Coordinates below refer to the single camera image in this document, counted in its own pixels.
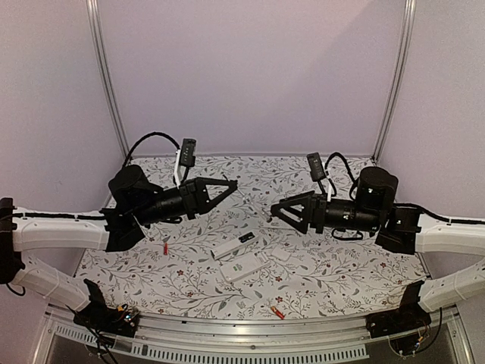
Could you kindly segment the white battery compartment cover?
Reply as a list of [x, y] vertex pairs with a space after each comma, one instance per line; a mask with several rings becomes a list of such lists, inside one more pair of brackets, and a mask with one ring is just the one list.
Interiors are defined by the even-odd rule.
[[280, 260], [281, 262], [286, 262], [290, 258], [291, 254], [279, 246], [276, 246], [271, 251], [271, 256]]

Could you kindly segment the black battery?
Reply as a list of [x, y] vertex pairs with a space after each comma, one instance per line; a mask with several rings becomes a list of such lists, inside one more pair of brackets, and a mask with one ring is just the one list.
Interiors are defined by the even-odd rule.
[[250, 240], [253, 240], [254, 238], [255, 238], [255, 235], [252, 232], [250, 232], [250, 233], [247, 233], [247, 234], [239, 237], [239, 241], [240, 241], [240, 243], [246, 243]]

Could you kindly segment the white battery holder box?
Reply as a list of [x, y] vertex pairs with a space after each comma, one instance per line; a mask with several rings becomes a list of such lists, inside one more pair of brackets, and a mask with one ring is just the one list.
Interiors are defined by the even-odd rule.
[[257, 243], [258, 242], [258, 239], [259, 239], [259, 235], [252, 232], [254, 235], [255, 235], [255, 238], [253, 240], [250, 240], [246, 243], [240, 243], [239, 241], [239, 237], [236, 237], [230, 241], [227, 241], [225, 243], [222, 243], [221, 245], [219, 246], [216, 246], [214, 248], [211, 249], [211, 257], [213, 258], [213, 260], [215, 261], [218, 261], [218, 260], [221, 260], [223, 258], [226, 258], [228, 256], [231, 256], [233, 255], [234, 253], [237, 253], [239, 252], [240, 250], [242, 249], [245, 249], [247, 246], [251, 246], [253, 243]]

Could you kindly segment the white remote control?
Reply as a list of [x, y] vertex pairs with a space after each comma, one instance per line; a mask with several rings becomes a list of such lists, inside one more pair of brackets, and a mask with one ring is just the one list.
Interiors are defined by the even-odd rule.
[[266, 268], [271, 261], [264, 252], [248, 253], [220, 267], [225, 281], [233, 283]]

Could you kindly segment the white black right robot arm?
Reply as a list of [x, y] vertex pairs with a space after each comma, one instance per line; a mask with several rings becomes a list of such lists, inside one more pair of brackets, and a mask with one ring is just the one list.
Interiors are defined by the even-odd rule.
[[[271, 215], [302, 234], [310, 228], [318, 234], [325, 228], [368, 232], [391, 253], [484, 255], [482, 220], [442, 217], [412, 203], [397, 203], [398, 179], [384, 169], [362, 169], [353, 187], [353, 200], [309, 191], [272, 205]], [[438, 279], [418, 281], [404, 290], [392, 324], [407, 331], [420, 320], [421, 310], [433, 312], [483, 292], [483, 261]]]

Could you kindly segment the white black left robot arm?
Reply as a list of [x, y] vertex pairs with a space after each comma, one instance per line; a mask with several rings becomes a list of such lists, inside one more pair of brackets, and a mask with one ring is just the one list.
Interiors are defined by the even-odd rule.
[[132, 249], [152, 224], [189, 220], [215, 209], [237, 189], [234, 180], [197, 177], [164, 189], [153, 184], [138, 165], [122, 168], [109, 181], [112, 209], [89, 213], [34, 212], [1, 200], [1, 283], [24, 287], [63, 303], [97, 329], [113, 321], [99, 286], [73, 278], [28, 250], [84, 248], [119, 253]]

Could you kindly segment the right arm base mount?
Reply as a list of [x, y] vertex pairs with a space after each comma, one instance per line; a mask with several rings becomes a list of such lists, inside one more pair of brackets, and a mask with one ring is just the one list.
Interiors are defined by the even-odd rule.
[[365, 316], [371, 338], [389, 338], [391, 349], [400, 356], [418, 352], [430, 324], [430, 314], [417, 303]]

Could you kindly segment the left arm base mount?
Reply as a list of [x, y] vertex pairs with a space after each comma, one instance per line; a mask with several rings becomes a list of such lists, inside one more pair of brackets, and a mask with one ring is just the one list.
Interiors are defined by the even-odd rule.
[[114, 309], [104, 303], [90, 302], [80, 311], [74, 311], [74, 323], [88, 330], [114, 334], [122, 337], [134, 337], [139, 324], [136, 311]]

